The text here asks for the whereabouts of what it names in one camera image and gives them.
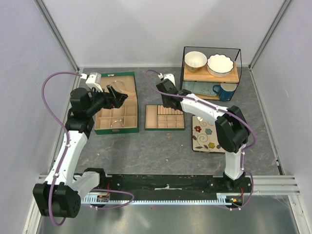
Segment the silver pearl bangle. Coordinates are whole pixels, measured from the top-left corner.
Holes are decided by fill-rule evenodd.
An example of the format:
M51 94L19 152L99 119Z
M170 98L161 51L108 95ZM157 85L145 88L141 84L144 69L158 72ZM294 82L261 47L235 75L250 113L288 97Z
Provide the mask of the silver pearl bangle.
M123 119L113 120L111 123L111 128L123 128L123 127L124 127Z

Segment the green jewelry tray insert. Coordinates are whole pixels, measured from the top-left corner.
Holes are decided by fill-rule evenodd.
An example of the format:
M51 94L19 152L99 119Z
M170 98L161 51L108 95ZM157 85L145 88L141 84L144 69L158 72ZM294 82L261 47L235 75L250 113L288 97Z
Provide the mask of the green jewelry tray insert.
M163 105L146 105L145 130L147 131L183 131L184 114L180 110L166 108Z

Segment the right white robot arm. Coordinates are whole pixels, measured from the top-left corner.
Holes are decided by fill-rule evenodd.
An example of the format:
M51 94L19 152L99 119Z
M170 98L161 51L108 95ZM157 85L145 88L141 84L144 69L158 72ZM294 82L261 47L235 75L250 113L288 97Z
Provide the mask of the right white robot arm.
M163 105L185 113L198 116L214 124L217 140L225 151L226 167L223 186L229 192L241 186L242 153L246 147L250 131L242 112L236 106L220 107L205 101L188 90L178 90L168 79L156 85L161 94Z

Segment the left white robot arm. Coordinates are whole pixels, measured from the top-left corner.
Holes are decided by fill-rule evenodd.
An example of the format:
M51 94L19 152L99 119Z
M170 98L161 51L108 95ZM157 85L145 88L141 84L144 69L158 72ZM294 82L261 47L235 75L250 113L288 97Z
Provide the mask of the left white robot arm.
M86 169L77 179L74 179L74 173L95 123L93 116L101 109L120 108L128 98L112 85L107 85L107 89L107 92L99 92L95 88L76 88L70 93L71 108L60 152L45 181L33 188L42 216L74 218L78 215L82 199L91 190L105 190L107 180L103 177L103 169Z

